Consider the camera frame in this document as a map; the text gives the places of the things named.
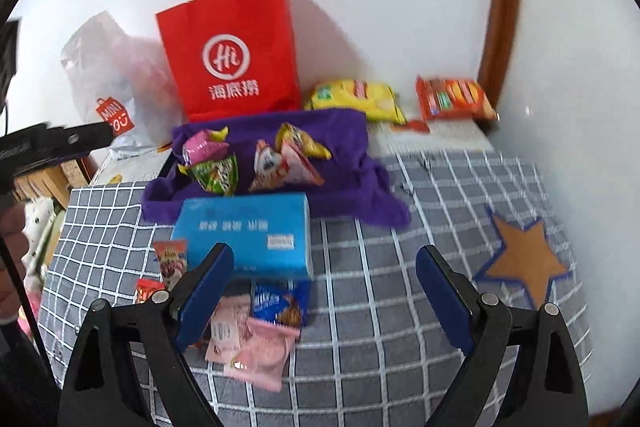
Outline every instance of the blue cardboard box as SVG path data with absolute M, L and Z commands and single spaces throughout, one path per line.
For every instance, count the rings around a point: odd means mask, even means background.
M 185 200 L 172 239 L 187 240 L 197 266 L 216 243 L 234 251 L 234 274 L 252 279 L 312 275 L 309 209 L 303 193 Z

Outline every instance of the human hand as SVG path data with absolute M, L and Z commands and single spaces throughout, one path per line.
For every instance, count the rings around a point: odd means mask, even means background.
M 22 233 L 24 229 L 24 206 L 14 204 L 0 216 L 0 235 L 11 254 L 20 279 L 24 279 L 26 270 L 20 258 L 29 251 L 29 241 Z M 20 308 L 20 299 L 15 291 L 9 272 L 0 261 L 0 324 L 15 319 Z

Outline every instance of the translucent plastic bag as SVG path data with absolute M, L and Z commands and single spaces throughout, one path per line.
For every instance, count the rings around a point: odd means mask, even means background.
M 128 36 L 107 13 L 91 17 L 62 48 L 62 66 L 84 123 L 108 121 L 111 155 L 127 158 L 171 142 L 184 120 L 159 42 Z

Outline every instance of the purple towel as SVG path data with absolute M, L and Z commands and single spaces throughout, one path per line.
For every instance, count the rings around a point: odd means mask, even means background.
M 354 216 L 370 225 L 402 228 L 409 224 L 409 209 L 389 192 L 385 168 L 367 155 L 369 135 L 364 113 L 351 109 L 292 111 L 188 123 L 173 131 L 174 154 L 182 161 L 182 145 L 202 129 L 229 127 L 226 141 L 238 158 L 239 184 L 236 194 L 247 194 L 254 179 L 255 144 L 259 139 L 274 143 L 281 124 L 289 122 L 308 132 L 326 146 L 331 160 L 314 160 L 324 185 L 286 185 L 278 192 L 304 191 L 311 217 Z M 175 166 L 166 178 L 151 181 L 142 197 L 146 221 L 172 225 L 182 202 L 188 198 L 212 196 L 196 182 L 177 173 Z

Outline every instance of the star-shaped cutout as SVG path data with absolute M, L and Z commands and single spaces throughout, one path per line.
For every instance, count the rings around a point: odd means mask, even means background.
M 549 248 L 544 221 L 538 218 L 521 229 L 487 212 L 502 245 L 475 279 L 521 283 L 533 308 L 539 309 L 548 299 L 553 280 L 571 274 Z

